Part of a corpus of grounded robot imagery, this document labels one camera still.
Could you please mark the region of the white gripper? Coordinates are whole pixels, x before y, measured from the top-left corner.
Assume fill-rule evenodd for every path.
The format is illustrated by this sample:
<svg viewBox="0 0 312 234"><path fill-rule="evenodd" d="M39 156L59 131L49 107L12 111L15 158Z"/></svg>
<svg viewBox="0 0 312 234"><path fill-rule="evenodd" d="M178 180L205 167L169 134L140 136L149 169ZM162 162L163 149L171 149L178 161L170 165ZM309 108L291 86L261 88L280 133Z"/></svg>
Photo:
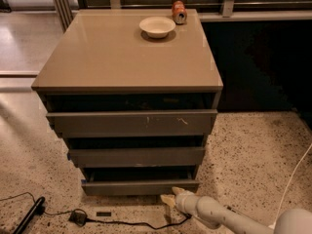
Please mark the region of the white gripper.
<svg viewBox="0 0 312 234"><path fill-rule="evenodd" d="M201 196L197 196L191 191L187 191L180 187L172 187L175 194L162 194L160 196L163 203L171 208L176 207L179 211L192 216L198 215L198 203Z"/></svg>

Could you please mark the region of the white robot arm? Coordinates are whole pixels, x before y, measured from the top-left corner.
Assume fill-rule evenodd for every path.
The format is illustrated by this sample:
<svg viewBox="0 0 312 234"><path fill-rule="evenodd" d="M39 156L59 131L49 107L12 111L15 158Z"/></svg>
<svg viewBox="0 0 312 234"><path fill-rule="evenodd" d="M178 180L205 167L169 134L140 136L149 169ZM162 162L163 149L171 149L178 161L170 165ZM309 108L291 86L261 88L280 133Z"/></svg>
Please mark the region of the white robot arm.
<svg viewBox="0 0 312 234"><path fill-rule="evenodd" d="M223 225L234 234L312 234L312 213L304 209L283 212L269 227L222 206L210 196L198 196L180 187L173 187L172 194L161 195L161 200L211 229Z"/></svg>

